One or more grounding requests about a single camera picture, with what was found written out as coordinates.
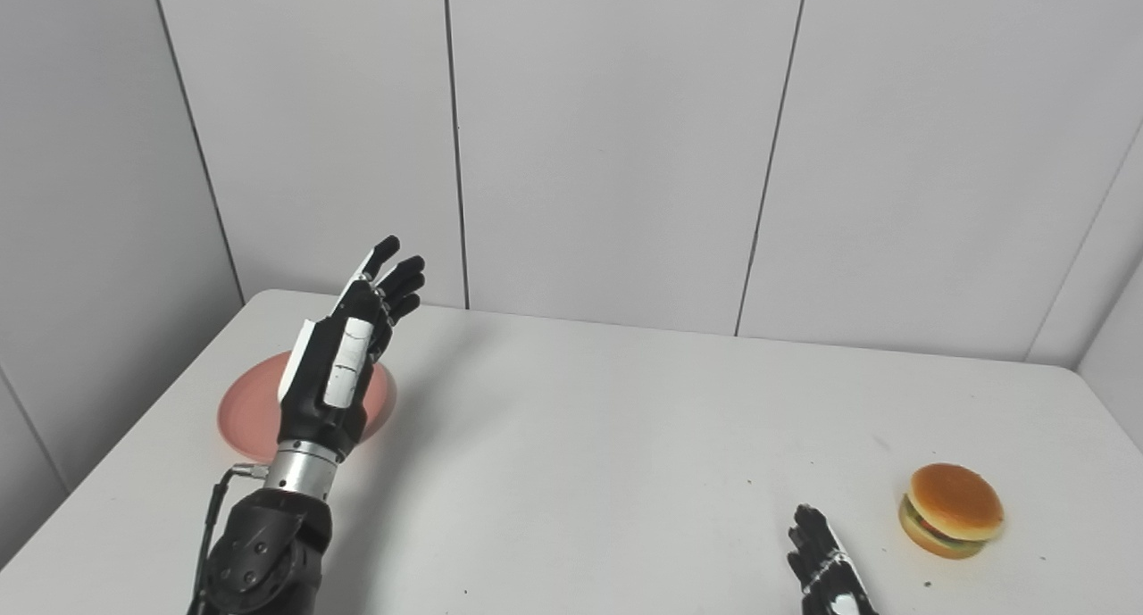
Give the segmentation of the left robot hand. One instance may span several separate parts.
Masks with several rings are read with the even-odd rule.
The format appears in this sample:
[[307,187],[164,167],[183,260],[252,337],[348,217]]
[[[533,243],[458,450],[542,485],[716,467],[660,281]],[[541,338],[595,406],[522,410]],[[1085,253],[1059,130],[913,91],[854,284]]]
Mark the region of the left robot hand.
[[278,445],[315,444],[343,461],[363,440],[374,366],[426,282],[419,254],[384,269],[400,246],[393,234],[373,246],[330,314],[304,322],[279,385]]

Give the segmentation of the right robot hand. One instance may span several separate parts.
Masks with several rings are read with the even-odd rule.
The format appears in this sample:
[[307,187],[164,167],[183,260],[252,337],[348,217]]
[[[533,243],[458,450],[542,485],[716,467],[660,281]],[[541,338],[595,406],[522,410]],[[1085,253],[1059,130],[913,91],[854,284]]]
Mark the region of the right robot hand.
[[800,585],[804,614],[877,614],[874,604],[826,517],[817,508],[796,508],[788,538],[789,569]]

